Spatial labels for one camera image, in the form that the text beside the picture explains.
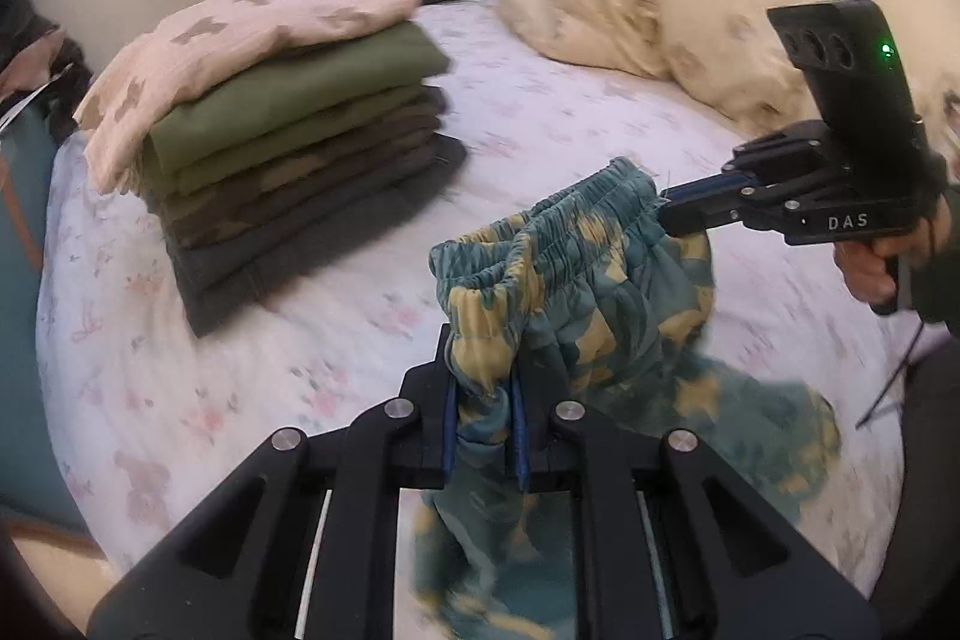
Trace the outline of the person's right hand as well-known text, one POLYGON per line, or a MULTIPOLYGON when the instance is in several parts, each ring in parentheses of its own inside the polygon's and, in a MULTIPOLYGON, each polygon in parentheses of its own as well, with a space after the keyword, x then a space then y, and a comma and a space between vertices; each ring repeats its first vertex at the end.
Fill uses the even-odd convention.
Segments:
POLYGON ((919 271, 929 265, 939 245, 939 230, 931 221, 921 221, 906 236, 838 242, 833 248, 833 260, 851 296, 880 308, 900 296, 900 271, 889 271, 887 263, 900 266, 901 260, 905 260, 911 271, 919 271))

